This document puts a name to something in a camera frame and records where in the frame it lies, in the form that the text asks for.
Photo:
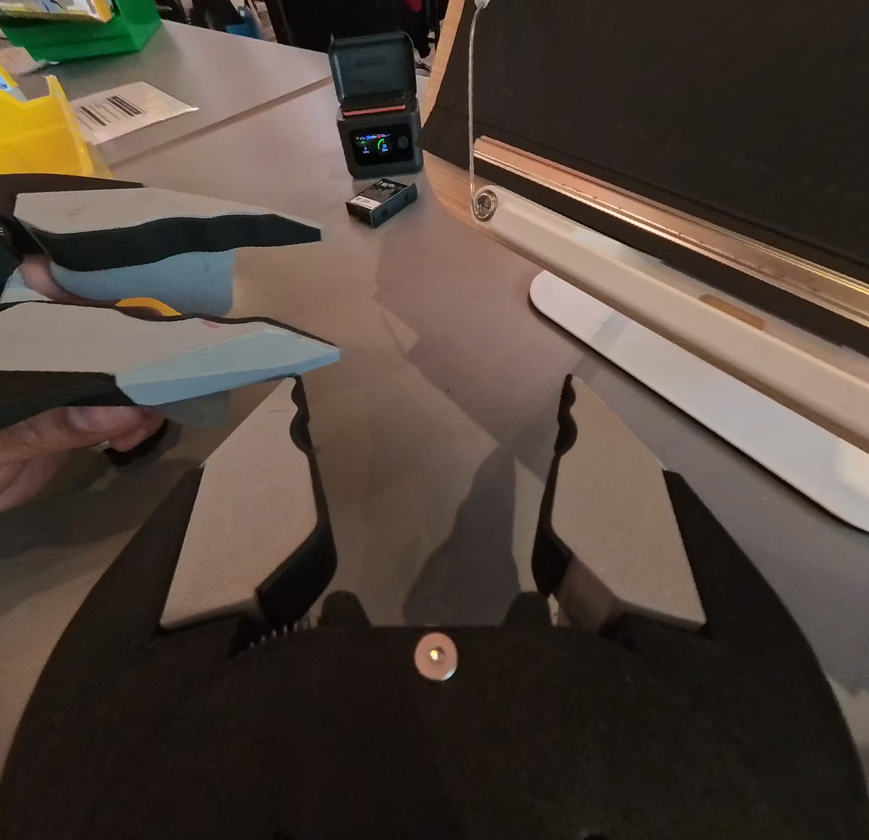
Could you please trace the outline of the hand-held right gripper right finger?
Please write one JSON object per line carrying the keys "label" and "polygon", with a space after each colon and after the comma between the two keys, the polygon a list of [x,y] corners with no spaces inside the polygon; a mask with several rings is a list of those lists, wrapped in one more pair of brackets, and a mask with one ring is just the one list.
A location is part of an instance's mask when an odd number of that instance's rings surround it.
{"label": "hand-held right gripper right finger", "polygon": [[586,631],[629,615],[699,631],[707,619],[660,461],[576,376],[557,421],[531,559],[537,590]]}

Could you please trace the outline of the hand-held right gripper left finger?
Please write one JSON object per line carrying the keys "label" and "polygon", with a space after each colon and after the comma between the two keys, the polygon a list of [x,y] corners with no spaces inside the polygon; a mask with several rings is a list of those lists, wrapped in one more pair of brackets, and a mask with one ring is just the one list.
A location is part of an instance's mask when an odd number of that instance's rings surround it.
{"label": "hand-held right gripper left finger", "polygon": [[255,631],[291,631],[337,563],[306,391],[290,377],[203,462],[160,629],[237,617]]}

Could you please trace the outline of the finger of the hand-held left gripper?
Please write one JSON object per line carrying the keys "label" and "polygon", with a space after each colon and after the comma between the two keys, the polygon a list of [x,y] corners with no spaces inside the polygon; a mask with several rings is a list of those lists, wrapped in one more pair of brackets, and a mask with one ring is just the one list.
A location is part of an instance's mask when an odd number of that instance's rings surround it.
{"label": "finger of the hand-held left gripper", "polygon": [[340,359],[338,346],[262,317],[145,317],[130,308],[2,305],[3,372],[99,372],[136,406],[222,394]]}
{"label": "finger of the hand-held left gripper", "polygon": [[150,187],[20,193],[15,246],[46,256],[63,292],[88,304],[155,299],[226,315],[243,248],[320,242],[317,224],[269,209]]}

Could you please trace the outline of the person's left hand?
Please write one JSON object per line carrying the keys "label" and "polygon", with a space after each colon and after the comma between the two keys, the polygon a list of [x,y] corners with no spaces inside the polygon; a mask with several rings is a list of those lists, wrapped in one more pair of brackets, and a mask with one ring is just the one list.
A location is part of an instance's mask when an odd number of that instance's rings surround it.
{"label": "person's left hand", "polygon": [[162,415],[141,407],[66,407],[1,431],[1,511],[25,504],[54,478],[71,454],[107,445],[127,453],[154,436]]}

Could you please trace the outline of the white paper label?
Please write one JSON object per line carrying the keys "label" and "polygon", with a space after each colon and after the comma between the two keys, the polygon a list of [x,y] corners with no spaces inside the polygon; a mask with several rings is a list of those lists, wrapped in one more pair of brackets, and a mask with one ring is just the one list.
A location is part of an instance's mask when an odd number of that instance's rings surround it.
{"label": "white paper label", "polygon": [[199,110],[141,81],[82,96],[71,107],[93,145]]}

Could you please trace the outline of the yellow plastic bin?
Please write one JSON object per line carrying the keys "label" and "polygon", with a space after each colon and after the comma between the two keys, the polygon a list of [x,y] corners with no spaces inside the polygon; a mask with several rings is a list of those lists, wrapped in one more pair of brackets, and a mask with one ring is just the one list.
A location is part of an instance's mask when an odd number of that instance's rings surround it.
{"label": "yellow plastic bin", "polygon": [[94,154],[60,82],[47,77],[48,92],[28,99],[1,70],[1,174],[113,177]]}

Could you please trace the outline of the green plastic bin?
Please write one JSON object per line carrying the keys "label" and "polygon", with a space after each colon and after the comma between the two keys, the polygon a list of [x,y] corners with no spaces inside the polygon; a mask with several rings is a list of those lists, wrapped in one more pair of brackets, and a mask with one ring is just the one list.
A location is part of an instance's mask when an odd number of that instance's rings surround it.
{"label": "green plastic bin", "polygon": [[155,0],[114,0],[107,23],[59,19],[5,19],[2,32],[36,61],[63,63],[139,52],[161,26]]}

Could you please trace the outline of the wooden stand with white ledge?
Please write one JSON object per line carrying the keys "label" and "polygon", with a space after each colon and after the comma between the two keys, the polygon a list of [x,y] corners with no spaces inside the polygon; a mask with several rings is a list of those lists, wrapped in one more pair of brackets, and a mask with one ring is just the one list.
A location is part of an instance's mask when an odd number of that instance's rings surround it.
{"label": "wooden stand with white ledge", "polygon": [[[462,169],[472,15],[450,0],[422,141]],[[497,140],[475,137],[474,158],[476,189],[497,197],[488,221],[458,182],[437,191],[467,222],[867,450],[867,281]]]}

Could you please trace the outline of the small black battery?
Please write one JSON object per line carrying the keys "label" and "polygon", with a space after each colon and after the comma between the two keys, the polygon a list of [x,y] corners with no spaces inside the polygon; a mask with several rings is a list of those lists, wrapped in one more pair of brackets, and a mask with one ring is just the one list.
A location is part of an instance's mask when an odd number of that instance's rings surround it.
{"label": "small black battery", "polygon": [[418,198],[416,183],[382,178],[345,203],[348,215],[369,228],[377,228],[397,216]]}

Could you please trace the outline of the dark grey battery charger case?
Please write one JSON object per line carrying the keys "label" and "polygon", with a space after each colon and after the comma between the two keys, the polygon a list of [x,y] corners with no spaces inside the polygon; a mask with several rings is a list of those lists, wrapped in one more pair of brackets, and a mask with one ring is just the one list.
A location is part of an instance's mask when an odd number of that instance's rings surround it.
{"label": "dark grey battery charger case", "polygon": [[364,180],[422,167],[415,48],[401,32],[334,40],[336,128],[349,173]]}

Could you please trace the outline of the black board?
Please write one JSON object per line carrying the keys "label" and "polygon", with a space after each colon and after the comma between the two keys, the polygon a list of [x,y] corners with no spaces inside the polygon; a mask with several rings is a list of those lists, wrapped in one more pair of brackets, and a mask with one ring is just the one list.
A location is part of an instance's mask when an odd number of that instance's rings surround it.
{"label": "black board", "polygon": [[473,129],[867,281],[868,0],[492,0]]}

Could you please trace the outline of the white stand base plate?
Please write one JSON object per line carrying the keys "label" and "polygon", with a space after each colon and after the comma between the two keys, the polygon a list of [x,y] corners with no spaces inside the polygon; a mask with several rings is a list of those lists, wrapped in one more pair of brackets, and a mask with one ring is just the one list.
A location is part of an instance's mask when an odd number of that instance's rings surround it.
{"label": "white stand base plate", "polygon": [[839,520],[868,531],[868,454],[547,271],[539,313]]}

